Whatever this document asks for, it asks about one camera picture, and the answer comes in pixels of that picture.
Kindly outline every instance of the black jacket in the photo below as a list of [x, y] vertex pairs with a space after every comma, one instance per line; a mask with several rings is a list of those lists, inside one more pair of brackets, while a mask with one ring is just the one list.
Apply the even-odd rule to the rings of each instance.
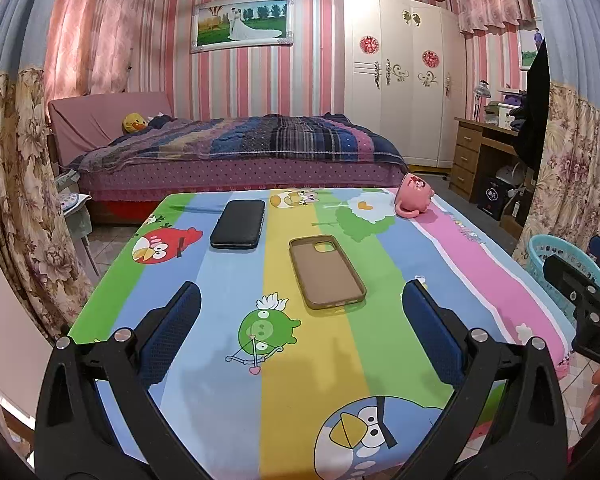
[[544, 41], [526, 73], [525, 123], [513, 143], [516, 153], [534, 171], [540, 169], [544, 131], [549, 115], [549, 60]]

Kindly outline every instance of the wooden desk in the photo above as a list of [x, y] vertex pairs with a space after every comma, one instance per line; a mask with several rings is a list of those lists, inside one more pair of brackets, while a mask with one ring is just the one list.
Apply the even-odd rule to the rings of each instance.
[[517, 132], [456, 117], [458, 140], [449, 189], [475, 203], [485, 177], [494, 176], [516, 158], [512, 143]]

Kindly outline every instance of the table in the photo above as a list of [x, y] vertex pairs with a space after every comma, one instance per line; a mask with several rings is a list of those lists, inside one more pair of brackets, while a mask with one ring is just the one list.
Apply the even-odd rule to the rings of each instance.
[[[512, 145], [518, 133], [495, 124], [458, 117], [456, 120], [458, 140], [449, 189], [468, 202], [475, 203], [485, 178], [495, 176], [503, 166], [513, 166], [519, 161]], [[503, 212], [500, 227], [513, 237], [520, 238], [522, 225], [510, 214], [511, 209], [512, 205]]]
[[[419, 279], [440, 306], [497, 340], [542, 336], [563, 373], [574, 330], [541, 287], [451, 206], [435, 197], [416, 219], [397, 218], [394, 191], [171, 195], [122, 250], [70, 335], [91, 342], [135, 327], [193, 281], [202, 311], [164, 381], [149, 391], [214, 478], [348, 480], [398, 465], [452, 393], [404, 317], [405, 281]], [[211, 248], [223, 207], [239, 198], [267, 203], [258, 247]], [[366, 285], [365, 301], [305, 306], [288, 244], [317, 234], [338, 239]], [[253, 363], [250, 346], [241, 349], [248, 328], [260, 334], [263, 362]], [[142, 460], [108, 383], [98, 389], [123, 449]]]

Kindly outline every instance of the white wardrobe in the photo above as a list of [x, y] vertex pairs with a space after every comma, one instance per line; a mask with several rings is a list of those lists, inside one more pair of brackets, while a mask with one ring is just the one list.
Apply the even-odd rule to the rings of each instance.
[[344, 0], [345, 115], [408, 164], [450, 168], [464, 117], [458, 17], [414, 0]]

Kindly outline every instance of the red paper-cut decoration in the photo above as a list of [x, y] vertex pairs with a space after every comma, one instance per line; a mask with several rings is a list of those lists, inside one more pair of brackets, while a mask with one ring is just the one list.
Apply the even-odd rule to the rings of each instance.
[[365, 36], [360, 40], [360, 49], [365, 54], [375, 54], [380, 50], [380, 43], [373, 36]]
[[422, 53], [422, 61], [429, 68], [435, 68], [440, 64], [440, 58], [433, 50], [425, 50]]

